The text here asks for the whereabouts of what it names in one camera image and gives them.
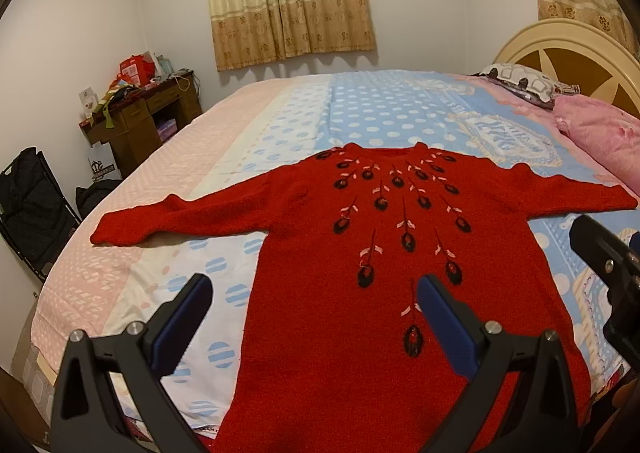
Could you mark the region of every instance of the sweater neckline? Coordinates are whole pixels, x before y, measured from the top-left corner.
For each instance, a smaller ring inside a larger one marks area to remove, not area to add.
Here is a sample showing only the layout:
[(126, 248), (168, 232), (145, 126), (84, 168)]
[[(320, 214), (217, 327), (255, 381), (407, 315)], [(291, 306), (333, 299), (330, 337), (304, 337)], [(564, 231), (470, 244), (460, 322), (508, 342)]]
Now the sweater neckline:
[(415, 143), (409, 148), (363, 148), (356, 143), (347, 143), (343, 150), (356, 157), (364, 157), (370, 160), (381, 159), (409, 159), (418, 154), (423, 155), (429, 147), (422, 143)]

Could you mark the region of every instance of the pillow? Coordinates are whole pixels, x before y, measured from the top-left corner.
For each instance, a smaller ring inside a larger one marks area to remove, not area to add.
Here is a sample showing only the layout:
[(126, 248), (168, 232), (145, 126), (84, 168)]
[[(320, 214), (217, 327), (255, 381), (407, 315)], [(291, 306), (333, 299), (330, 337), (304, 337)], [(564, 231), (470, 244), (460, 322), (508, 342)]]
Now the pillow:
[(539, 70), (516, 63), (494, 63), (484, 68), (481, 76), (506, 88), (536, 106), (553, 109), (556, 94), (578, 94), (578, 85), (567, 85), (551, 79)]
[(640, 196), (640, 120), (587, 96), (558, 96), (558, 129)]

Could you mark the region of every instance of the desk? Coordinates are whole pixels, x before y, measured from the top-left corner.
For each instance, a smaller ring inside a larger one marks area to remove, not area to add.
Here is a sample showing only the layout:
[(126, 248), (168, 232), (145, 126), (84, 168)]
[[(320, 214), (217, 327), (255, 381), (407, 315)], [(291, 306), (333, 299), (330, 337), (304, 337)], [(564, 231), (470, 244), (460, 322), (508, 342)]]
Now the desk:
[(179, 131), (201, 115), (202, 108), (193, 71), (190, 71), (182, 78), (168, 79), (150, 90), (133, 92), (111, 106), (109, 111), (113, 128), (106, 127), (102, 114), (94, 114), (94, 126), (85, 120), (80, 128), (90, 144), (111, 144), (122, 178), (125, 178), (162, 146), (157, 123), (175, 119)]

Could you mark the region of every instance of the headboard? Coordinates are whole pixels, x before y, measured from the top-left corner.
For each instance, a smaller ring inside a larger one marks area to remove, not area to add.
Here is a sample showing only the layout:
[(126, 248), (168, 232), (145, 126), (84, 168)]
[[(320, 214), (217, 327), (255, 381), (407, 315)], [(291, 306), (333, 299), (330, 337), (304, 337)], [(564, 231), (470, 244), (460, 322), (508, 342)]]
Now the headboard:
[(519, 63), (640, 118), (640, 63), (595, 27), (551, 18), (511, 38), (495, 62)]

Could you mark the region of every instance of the silver bolt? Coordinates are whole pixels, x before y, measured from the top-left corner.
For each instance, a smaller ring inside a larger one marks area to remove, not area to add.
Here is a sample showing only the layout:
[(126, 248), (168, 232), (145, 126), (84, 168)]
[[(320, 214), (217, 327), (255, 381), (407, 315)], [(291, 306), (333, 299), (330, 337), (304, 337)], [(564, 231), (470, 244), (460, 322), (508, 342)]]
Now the silver bolt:
[(555, 330), (545, 330), (545, 339), (547, 341), (556, 341), (558, 339), (558, 332)]
[(72, 343), (78, 343), (84, 337), (84, 330), (76, 329), (71, 334), (69, 334), (69, 341)]
[(497, 321), (488, 321), (484, 324), (484, 330), (489, 332), (489, 334), (500, 334), (500, 332), (502, 332), (502, 325)]
[(145, 324), (142, 321), (134, 321), (133, 323), (129, 323), (127, 325), (127, 334), (137, 336), (144, 330), (144, 328)]

